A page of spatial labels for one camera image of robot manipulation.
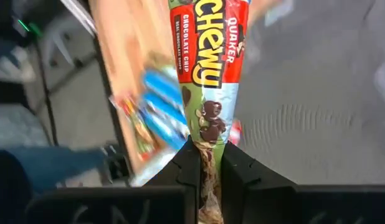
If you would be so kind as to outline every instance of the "granola bar wrapper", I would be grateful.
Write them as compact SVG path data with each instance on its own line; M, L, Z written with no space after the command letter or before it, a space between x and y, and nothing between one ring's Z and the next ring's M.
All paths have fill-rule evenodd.
M223 223L220 165L237 98L248 0L169 0L176 70L202 157L202 223Z

